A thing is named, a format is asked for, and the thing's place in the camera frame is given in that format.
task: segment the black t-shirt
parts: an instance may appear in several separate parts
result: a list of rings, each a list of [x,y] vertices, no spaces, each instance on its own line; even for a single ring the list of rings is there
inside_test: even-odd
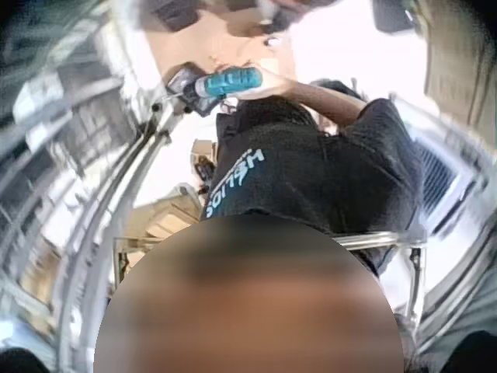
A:
[[[369,103],[336,136],[280,97],[217,119],[220,150],[203,219],[268,214],[328,235],[406,230],[420,205],[421,163],[395,107]],[[391,249],[355,253],[379,274]]]

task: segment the air vent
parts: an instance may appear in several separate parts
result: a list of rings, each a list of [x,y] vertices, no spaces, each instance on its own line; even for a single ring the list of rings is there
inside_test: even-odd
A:
[[[423,163],[423,207],[430,215],[455,179],[452,171],[430,150],[417,143]]]

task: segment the wooden board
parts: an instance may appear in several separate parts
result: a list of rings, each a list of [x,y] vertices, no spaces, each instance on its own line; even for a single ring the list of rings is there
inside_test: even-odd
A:
[[[244,37],[246,30],[260,22],[257,9],[237,12],[200,10],[200,20],[177,33],[169,32],[153,14],[146,13],[142,22],[157,61],[167,82],[181,64],[192,61],[206,72],[214,72],[218,63],[241,66],[248,61],[277,60],[279,73],[295,76],[290,39],[282,36],[277,47],[266,47],[268,36]]]

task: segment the hand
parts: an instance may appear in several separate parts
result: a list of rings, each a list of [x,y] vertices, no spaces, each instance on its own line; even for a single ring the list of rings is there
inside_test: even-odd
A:
[[[244,68],[257,68],[262,74],[262,85],[258,88],[233,93],[229,97],[237,99],[265,99],[270,96],[285,96],[292,88],[294,81],[275,74],[258,64],[248,64]]]

